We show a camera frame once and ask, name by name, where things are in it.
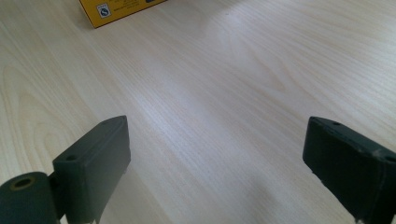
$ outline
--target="yellow packaging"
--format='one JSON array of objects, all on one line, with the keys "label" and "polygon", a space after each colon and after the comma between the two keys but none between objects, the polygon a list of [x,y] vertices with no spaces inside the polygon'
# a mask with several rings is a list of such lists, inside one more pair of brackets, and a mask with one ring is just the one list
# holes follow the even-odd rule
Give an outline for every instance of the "yellow packaging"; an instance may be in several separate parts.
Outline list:
[{"label": "yellow packaging", "polygon": [[166,0],[79,0],[94,28]]}]

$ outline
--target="wood grain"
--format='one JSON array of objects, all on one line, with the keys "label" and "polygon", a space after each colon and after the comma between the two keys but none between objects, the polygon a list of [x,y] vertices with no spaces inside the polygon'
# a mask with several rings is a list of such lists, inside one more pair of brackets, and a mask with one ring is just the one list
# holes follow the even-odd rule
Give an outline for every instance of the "wood grain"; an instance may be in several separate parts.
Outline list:
[{"label": "wood grain", "polygon": [[99,29],[0,6],[0,182],[127,115],[103,223],[353,223],[302,161],[310,116],[396,150],[396,4],[169,0]]}]

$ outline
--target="printed logo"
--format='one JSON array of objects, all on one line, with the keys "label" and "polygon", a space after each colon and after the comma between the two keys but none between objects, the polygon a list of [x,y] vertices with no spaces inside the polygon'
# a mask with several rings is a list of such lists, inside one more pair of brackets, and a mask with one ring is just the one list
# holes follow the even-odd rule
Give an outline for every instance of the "printed logo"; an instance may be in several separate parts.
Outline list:
[{"label": "printed logo", "polygon": [[99,5],[96,7],[98,9],[99,15],[101,18],[106,18],[111,16],[110,9],[106,3]]}]

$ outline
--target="round hole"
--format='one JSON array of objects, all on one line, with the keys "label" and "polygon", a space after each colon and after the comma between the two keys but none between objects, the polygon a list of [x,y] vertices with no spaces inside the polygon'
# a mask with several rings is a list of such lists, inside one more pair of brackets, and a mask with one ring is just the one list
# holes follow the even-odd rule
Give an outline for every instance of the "round hole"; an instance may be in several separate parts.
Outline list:
[{"label": "round hole", "polygon": [[393,157],[385,157],[385,160],[390,161],[390,162],[396,162],[396,158],[393,158]]},{"label": "round hole", "polygon": [[26,189],[29,188],[31,185],[35,183],[35,178],[32,176],[27,176],[23,179],[19,179],[14,181],[14,183],[11,184],[11,190],[21,190],[21,189]]},{"label": "round hole", "polygon": [[67,161],[75,161],[76,159],[77,159],[77,157],[75,155],[71,155],[71,156],[66,157]]}]

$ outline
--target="light wood grain surface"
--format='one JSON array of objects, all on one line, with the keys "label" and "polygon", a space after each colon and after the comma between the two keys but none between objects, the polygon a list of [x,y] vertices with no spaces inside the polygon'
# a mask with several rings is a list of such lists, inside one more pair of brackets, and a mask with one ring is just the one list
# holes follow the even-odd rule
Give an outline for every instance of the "light wood grain surface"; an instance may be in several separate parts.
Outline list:
[{"label": "light wood grain surface", "polygon": [[1,1],[0,182],[127,115],[103,223],[353,223],[308,118],[396,150],[395,112],[392,0],[169,0],[96,30],[77,0]]}]

